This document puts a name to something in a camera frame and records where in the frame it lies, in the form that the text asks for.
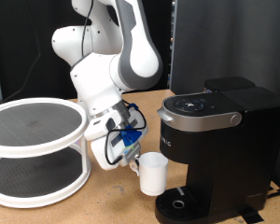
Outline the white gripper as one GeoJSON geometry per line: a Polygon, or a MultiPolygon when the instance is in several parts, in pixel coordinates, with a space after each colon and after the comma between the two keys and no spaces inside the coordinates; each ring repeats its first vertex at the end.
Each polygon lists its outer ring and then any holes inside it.
{"type": "Polygon", "coordinates": [[[112,170],[129,164],[140,176],[139,163],[140,141],[147,134],[147,121],[143,113],[134,106],[129,108],[130,117],[103,137],[91,142],[92,153],[104,170],[112,170]]]}

